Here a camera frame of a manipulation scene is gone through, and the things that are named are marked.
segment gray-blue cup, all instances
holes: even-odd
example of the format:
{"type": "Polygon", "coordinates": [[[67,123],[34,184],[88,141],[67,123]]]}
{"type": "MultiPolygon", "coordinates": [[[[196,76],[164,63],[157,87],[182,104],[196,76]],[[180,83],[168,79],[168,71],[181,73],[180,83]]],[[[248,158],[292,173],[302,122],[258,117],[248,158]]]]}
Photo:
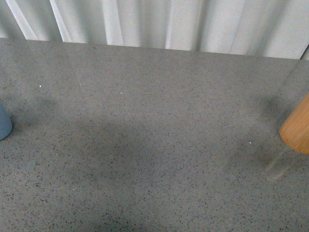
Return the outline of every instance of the gray-blue cup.
{"type": "Polygon", "coordinates": [[[0,140],[8,136],[12,131],[12,123],[5,108],[0,103],[0,140]]]}

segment curtain fold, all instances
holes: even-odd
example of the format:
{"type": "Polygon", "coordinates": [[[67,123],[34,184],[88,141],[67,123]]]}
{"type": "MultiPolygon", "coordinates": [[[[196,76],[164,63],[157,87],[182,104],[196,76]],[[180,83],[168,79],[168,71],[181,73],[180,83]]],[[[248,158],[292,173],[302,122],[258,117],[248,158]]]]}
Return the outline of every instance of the curtain fold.
{"type": "Polygon", "coordinates": [[[309,59],[308,12],[309,0],[0,0],[0,37],[309,59]]]}

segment blue object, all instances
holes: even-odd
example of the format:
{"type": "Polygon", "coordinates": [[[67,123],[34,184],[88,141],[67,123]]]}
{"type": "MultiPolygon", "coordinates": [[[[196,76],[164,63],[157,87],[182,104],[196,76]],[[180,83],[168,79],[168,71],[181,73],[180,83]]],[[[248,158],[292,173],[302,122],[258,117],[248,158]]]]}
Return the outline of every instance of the blue object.
{"type": "Polygon", "coordinates": [[[12,123],[5,108],[0,103],[0,140],[8,136],[12,131],[12,123]]]}

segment curtain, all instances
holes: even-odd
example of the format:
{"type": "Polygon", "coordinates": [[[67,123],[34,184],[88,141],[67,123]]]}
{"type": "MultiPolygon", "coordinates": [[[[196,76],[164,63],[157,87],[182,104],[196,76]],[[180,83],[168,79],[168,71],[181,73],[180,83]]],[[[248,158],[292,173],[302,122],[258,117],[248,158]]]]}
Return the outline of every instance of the curtain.
{"type": "Polygon", "coordinates": [[[0,0],[0,37],[309,59],[309,0],[0,0]]]}

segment white curtain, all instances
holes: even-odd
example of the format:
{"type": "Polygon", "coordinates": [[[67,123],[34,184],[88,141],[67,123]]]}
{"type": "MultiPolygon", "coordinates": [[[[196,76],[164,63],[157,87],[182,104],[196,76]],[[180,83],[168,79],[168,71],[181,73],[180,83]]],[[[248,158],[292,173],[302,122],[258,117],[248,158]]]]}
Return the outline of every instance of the white curtain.
{"type": "Polygon", "coordinates": [[[309,59],[309,0],[0,0],[0,37],[309,59]]]}

